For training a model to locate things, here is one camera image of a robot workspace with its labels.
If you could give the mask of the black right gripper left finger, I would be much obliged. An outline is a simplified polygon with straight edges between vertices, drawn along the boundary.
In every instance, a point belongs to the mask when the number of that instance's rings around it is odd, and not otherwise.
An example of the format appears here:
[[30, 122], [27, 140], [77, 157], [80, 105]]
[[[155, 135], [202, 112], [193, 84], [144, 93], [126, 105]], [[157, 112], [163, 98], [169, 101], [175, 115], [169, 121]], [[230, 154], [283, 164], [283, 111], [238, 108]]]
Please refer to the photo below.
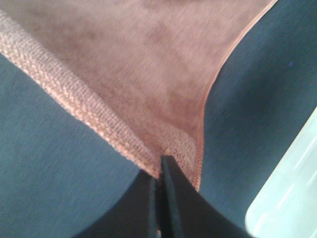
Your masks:
[[139, 172], [118, 202], [79, 238], [157, 238], [157, 180]]

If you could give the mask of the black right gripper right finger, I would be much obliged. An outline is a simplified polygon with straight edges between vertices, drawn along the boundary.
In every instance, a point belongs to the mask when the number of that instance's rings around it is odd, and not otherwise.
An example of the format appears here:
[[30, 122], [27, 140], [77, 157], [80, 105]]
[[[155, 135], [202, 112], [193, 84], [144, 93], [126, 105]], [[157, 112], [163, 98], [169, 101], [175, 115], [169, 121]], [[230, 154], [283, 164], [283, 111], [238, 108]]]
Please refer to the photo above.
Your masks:
[[249, 238], [210, 206], [185, 177], [173, 156], [161, 156], [162, 238]]

